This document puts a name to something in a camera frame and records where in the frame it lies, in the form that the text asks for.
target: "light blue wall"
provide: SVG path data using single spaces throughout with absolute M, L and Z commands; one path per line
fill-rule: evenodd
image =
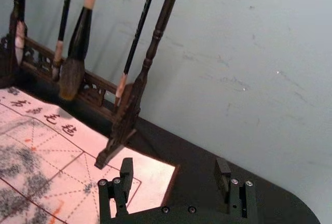
M 65 52 L 82 1 L 72 0 Z M 151 5 L 131 81 L 162 2 Z M 62 3 L 26 1 L 29 36 L 52 49 Z M 97 0 L 87 69 L 118 82 L 143 4 Z M 0 5 L 4 34 L 12 1 Z M 291 191 L 328 224 L 331 34 L 331 0 L 177 0 L 141 117 Z

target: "black table surface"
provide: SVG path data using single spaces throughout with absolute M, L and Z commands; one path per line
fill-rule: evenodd
M 26 77 L 17 86 L 34 97 L 61 106 L 101 134 L 109 134 L 111 123 L 89 110 L 84 103 L 64 104 L 57 97 L 55 89 L 33 78 Z M 127 147 L 166 163 L 180 165 L 168 195 L 168 206 L 193 205 L 225 209 L 213 175 L 217 155 L 144 119 L 138 119 L 136 129 L 138 134 L 130 139 Z M 232 177 L 237 178 L 240 183 L 248 179 L 255 183 L 260 223 L 320 223 L 295 195 L 235 164 L 229 163 L 229 167 Z

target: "brush bristles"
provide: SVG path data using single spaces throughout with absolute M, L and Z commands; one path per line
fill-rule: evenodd
M 62 65 L 60 76 L 60 97 L 72 101 L 78 93 L 85 73 L 84 61 L 68 58 Z

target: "wooden brush rack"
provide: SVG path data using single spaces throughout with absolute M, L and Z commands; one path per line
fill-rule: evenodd
M 5 37 L 2 37 L 0 42 L 0 88 L 14 85 L 15 79 L 24 71 L 32 74 L 39 80 L 47 82 L 50 87 L 58 90 L 58 83 L 52 81 L 54 52 L 30 39 L 27 33 L 23 60 L 20 67 L 18 66 L 15 55 L 15 36 L 20 2 L 22 0 L 14 0 L 14 7 L 10 15 L 9 33 Z M 94 73 L 85 72 L 83 82 L 75 100 L 84 102 L 86 107 L 89 107 L 112 122 L 108 143 L 105 149 L 99 153 L 95 162 L 95 166 L 100 169 L 110 161 L 116 150 L 126 143 L 128 135 L 134 128 L 141 110 L 140 104 L 147 83 L 148 71 L 152 65 L 174 2 L 175 0 L 164 1 L 151 44 L 143 62 L 142 70 L 134 83 L 126 85 L 117 109 L 114 109 L 112 107 L 113 104 L 105 99 L 105 93 L 108 91 L 115 94 L 117 86 Z

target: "calligraphy practice paper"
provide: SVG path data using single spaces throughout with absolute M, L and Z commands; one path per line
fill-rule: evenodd
M 128 212 L 160 206 L 175 167 L 123 148 L 99 170 L 106 142 L 58 106 L 1 89 L 0 223 L 99 223 L 97 182 L 118 177 L 126 157 L 134 164 Z

